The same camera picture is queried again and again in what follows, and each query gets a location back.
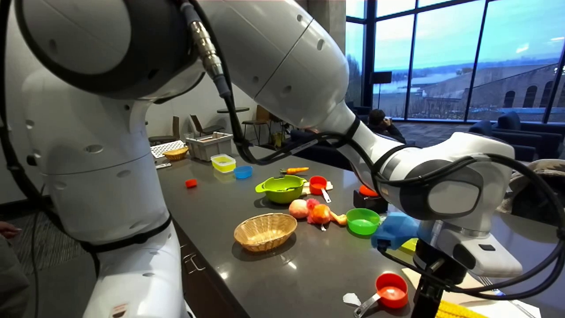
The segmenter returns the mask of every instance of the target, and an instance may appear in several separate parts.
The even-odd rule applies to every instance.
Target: sky
[[[443,0],[420,0],[421,5]],[[360,16],[363,0],[345,0]],[[377,0],[379,12],[405,11],[413,0]],[[418,14],[414,69],[471,64],[483,0]],[[565,44],[565,0],[496,0],[488,3],[480,62],[552,58]],[[375,71],[405,69],[413,16],[375,25]],[[363,32],[347,23],[345,53],[361,56]]]

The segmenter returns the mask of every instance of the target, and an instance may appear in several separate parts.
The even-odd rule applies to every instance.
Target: wicker basket
[[[232,238],[250,253],[264,253],[282,245],[296,230],[296,219],[289,214],[270,212],[240,223]]]

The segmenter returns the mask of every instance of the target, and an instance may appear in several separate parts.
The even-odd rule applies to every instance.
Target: green object
[[[370,237],[381,224],[381,217],[368,208],[347,210],[347,228],[356,237]]]
[[[285,205],[301,196],[305,178],[294,175],[270,177],[257,184],[254,191],[264,194],[268,201]]]

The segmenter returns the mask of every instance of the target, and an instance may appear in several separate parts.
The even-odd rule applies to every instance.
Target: table
[[[356,238],[347,230],[331,224],[321,231],[300,223],[292,238],[270,254],[247,254],[232,240],[234,226],[255,214],[284,210],[254,194],[254,185],[278,175],[287,166],[308,166],[331,180],[331,210],[353,207],[353,189],[358,182],[351,171],[287,157],[270,166],[254,166],[250,180],[236,182],[218,175],[206,162],[181,161],[160,170],[160,184],[171,215],[192,240],[208,267],[222,279],[227,291],[248,316],[351,316],[351,307],[340,304],[345,291],[361,300],[372,293],[372,281],[383,270],[400,270],[370,247],[367,238]],[[185,178],[197,178],[195,189],[183,189]],[[524,263],[526,268],[541,260],[554,242],[550,226],[497,215],[494,233]],[[563,316],[565,276],[534,302],[545,313]],[[379,311],[374,316],[409,316]]]

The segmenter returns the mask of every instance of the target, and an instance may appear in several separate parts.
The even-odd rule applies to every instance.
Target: blue object
[[[420,223],[404,212],[388,212],[386,219],[374,231],[370,244],[377,249],[386,242],[390,249],[398,249],[405,240],[418,237]]]
[[[234,168],[232,175],[236,180],[247,180],[252,177],[252,168],[250,166],[238,166],[238,168]]]

